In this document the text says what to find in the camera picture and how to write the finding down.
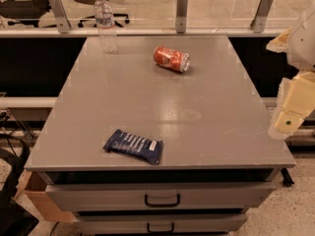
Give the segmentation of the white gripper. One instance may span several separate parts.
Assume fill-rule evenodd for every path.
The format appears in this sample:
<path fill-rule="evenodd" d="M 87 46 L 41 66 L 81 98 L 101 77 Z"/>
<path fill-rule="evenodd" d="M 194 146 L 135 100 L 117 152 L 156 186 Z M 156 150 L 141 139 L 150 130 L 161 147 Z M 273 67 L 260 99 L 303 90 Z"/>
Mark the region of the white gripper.
<path fill-rule="evenodd" d="M 286 52 L 287 63 L 300 71 L 291 80 L 283 78 L 278 91 L 268 134 L 285 140 L 315 110 L 315 3 L 299 19 L 266 46 L 269 51 Z"/>

